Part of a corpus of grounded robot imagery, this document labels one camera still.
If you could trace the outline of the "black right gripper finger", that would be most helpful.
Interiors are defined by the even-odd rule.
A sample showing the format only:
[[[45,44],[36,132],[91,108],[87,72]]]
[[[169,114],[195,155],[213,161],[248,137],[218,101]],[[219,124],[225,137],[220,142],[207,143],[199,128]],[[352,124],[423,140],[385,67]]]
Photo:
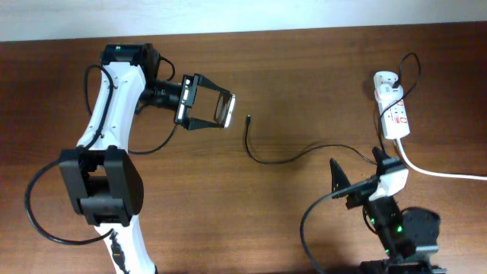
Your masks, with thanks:
[[[403,168],[403,163],[399,158],[390,157],[378,147],[373,147],[372,154],[377,163],[377,171],[391,171]]]
[[[349,179],[334,158],[329,160],[329,164],[332,176],[332,194],[334,196],[346,196],[347,189],[351,186]]]

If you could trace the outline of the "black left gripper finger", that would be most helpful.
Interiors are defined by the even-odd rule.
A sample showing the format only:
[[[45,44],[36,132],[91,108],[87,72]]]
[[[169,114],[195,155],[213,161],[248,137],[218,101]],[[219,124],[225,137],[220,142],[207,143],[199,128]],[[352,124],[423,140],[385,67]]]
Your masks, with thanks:
[[[231,93],[229,90],[216,85],[213,81],[211,81],[209,78],[205,77],[204,75],[196,74],[196,77],[198,78],[196,80],[197,85],[200,87],[208,88],[208,89],[213,90],[213,91],[218,91],[221,94],[230,94]]]
[[[206,128],[221,128],[221,124],[219,123],[214,123],[211,121],[203,120],[203,119],[198,119],[198,118],[185,118],[185,120],[182,123],[183,128],[188,130],[188,131],[193,131],[197,129],[206,129]]]

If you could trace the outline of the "black Samsung smartphone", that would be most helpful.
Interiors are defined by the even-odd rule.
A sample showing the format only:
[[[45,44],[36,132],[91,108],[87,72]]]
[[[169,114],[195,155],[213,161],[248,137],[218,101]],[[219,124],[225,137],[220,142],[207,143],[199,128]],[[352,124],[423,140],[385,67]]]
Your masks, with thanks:
[[[215,109],[214,121],[221,128],[229,127],[235,104],[236,96],[234,94],[221,94],[219,96]]]

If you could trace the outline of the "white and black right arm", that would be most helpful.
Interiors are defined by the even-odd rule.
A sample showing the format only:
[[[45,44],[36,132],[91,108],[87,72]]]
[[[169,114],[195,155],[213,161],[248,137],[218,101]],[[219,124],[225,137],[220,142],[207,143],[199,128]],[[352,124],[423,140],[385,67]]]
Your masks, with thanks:
[[[438,250],[441,218],[422,207],[401,209],[394,196],[406,185],[409,169],[400,158],[392,158],[378,147],[372,150],[377,162],[375,174],[350,183],[335,159],[329,161],[332,197],[346,198],[347,209],[362,208],[387,255],[383,260],[362,262],[360,273],[446,273],[431,263]]]

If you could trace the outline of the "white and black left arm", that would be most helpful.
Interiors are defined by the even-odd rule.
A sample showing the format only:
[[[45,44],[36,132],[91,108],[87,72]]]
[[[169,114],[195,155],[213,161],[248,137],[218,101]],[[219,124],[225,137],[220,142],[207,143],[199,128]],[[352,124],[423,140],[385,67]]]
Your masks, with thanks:
[[[174,112],[187,130],[227,128],[236,104],[229,90],[204,75],[179,83],[158,79],[162,57],[150,43],[108,44],[100,54],[102,82],[83,136],[62,151],[60,171],[74,211],[94,226],[117,273],[156,273],[139,222],[144,187],[129,157],[138,103]]]

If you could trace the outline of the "white USB charger plug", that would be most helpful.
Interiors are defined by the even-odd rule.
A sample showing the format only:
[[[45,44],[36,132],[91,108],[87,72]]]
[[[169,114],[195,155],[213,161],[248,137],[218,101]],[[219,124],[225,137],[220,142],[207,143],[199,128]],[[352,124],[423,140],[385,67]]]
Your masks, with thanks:
[[[381,84],[374,91],[375,99],[378,103],[399,100],[404,94],[403,88],[393,88],[390,84]]]

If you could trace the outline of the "white power strip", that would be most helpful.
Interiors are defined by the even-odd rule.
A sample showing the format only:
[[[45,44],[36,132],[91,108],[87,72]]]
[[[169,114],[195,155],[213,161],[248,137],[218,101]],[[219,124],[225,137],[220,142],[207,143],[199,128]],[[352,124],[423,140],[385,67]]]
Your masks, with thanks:
[[[380,71],[374,75],[374,90],[381,84],[390,84],[392,87],[398,80],[394,72]],[[395,140],[406,137],[410,133],[409,121],[402,98],[378,103],[380,121],[385,139]]]

